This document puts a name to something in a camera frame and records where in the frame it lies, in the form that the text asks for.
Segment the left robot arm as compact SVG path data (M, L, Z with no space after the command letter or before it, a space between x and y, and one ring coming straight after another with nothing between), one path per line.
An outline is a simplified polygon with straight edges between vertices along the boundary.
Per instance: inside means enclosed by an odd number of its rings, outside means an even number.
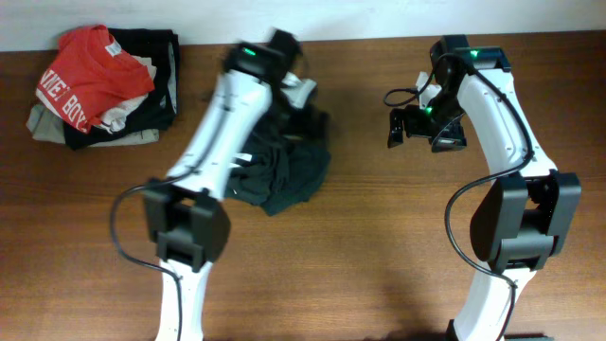
M223 208L246 143L324 147L328 115L312 104L317 84L300 79L295 36L277 29L266 45L240 42L223 62L215 92L187 148L143 191L148 233L162 275L159 340L201 340L206 284L231 223Z

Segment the dark green Nike t-shirt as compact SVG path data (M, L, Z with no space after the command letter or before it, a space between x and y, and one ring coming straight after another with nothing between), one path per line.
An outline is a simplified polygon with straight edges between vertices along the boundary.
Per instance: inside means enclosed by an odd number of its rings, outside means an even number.
M323 185L330 161L328 141L272 141L271 110L233 159L224 196L275 216L309 201Z

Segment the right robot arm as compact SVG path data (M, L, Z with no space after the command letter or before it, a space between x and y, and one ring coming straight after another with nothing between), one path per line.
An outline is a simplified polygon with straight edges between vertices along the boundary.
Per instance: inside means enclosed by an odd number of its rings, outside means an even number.
M467 145L461 120L471 121L490 173L458 189L445 207L449 242L475 274L444 337L503 340L520 294L562 251L581 184L558 170L533 134L501 47L444 35L429 55L432 70L419 74L410 99L386 103L387 145L418 137L434 153L460 151Z

